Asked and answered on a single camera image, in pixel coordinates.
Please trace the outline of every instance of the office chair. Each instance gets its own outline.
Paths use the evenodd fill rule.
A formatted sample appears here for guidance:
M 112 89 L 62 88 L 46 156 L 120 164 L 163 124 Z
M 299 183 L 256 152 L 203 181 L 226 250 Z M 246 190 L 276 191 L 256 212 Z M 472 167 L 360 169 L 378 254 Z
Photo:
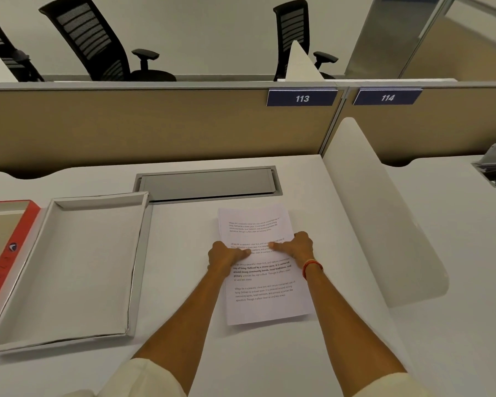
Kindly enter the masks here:
M 309 7 L 306 0 L 294 0 L 278 5 L 274 8 L 278 24 L 278 68 L 274 81 L 278 78 L 284 78 L 287 74 L 288 59 L 290 57 L 290 48 L 292 42 L 297 40 L 302 46 L 305 53 L 309 53 L 311 40 L 309 37 Z M 314 66 L 319 67 L 324 62 L 336 62 L 337 57 L 315 51 L 316 63 Z M 334 79 L 327 73 L 321 73 L 325 79 Z
M 44 82 L 29 55 L 16 49 L 0 28 L 0 58 L 19 82 Z
M 92 0 L 55 0 L 39 11 L 66 39 L 95 81 L 176 81 L 165 71 L 150 70 L 158 53 L 136 49 L 141 69 L 131 72 L 125 49 Z

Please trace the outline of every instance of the white sleeve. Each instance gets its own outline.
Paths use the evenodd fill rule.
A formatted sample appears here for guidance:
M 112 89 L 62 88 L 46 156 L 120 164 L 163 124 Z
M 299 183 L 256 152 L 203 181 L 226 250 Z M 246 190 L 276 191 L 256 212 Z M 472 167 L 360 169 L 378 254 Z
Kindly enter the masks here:
M 96 397 L 90 390 L 79 390 L 63 397 Z M 171 372 L 143 358 L 125 362 L 97 397 L 186 397 Z
M 375 380 L 354 397 L 433 397 L 407 373 L 392 373 Z

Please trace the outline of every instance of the number sign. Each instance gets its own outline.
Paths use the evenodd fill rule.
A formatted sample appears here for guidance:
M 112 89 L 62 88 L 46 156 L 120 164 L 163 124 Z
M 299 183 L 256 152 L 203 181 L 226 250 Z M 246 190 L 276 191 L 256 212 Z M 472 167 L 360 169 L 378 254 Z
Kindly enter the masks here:
M 421 88 L 361 88 L 353 105 L 409 105 L 415 103 L 415 100 L 417 100 L 422 92 L 423 89 Z
M 266 105 L 273 106 L 332 106 L 337 89 L 270 89 Z

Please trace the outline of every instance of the floor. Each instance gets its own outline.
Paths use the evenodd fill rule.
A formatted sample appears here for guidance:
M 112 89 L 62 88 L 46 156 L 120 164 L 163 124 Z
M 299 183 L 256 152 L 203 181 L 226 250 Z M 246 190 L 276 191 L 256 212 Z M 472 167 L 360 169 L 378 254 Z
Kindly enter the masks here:
M 346 78 L 398 78 L 435 4 L 375 0 L 345 72 Z

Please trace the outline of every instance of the paper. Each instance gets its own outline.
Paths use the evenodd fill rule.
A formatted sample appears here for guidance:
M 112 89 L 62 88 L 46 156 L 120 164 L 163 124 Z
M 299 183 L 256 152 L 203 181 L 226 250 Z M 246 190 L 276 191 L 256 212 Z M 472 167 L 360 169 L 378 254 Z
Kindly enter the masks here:
M 314 312 L 301 269 L 285 253 L 268 248 L 270 241 L 294 238 L 283 205 L 260 209 L 219 209 L 220 239 L 229 248 L 252 254 L 231 268 L 226 278 L 226 322 L 229 325 L 291 318 Z

